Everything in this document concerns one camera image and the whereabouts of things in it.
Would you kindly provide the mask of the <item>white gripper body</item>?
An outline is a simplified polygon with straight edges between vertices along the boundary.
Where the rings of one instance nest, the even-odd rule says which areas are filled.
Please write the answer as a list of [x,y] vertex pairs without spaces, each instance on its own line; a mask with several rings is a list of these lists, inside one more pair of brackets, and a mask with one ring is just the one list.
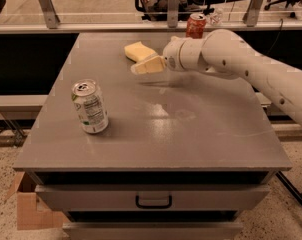
[[169,41],[163,49],[163,57],[168,69],[183,72],[184,68],[180,62],[180,51],[186,39],[180,38],[176,41]]

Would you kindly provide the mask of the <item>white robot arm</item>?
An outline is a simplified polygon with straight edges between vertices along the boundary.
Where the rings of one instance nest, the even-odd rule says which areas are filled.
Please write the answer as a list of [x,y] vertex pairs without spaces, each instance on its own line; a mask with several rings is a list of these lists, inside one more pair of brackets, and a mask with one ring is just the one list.
[[124,48],[139,75],[196,71],[216,77],[240,77],[302,126],[302,70],[255,51],[234,32],[218,29],[203,39],[173,36],[161,54],[136,42]]

